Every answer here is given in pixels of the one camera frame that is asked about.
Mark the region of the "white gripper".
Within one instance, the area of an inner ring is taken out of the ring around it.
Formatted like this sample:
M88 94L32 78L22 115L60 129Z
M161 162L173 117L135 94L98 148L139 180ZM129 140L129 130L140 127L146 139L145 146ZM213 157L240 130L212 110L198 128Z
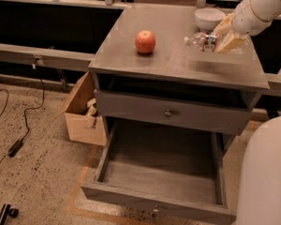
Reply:
M228 14L216 26L214 34L219 38L215 48L217 53L228 53L242 47L246 43L247 35L256 36L272 24L256 14L251 2L252 0L243 0L233 14Z

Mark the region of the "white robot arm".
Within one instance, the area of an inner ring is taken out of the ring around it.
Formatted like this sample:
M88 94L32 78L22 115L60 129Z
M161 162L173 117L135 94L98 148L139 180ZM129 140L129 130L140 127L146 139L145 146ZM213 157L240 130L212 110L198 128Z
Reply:
M281 14L281 0L243 0L214 29L227 53L256 36ZM270 119L251 136L244 151L235 225L281 225L281 116Z

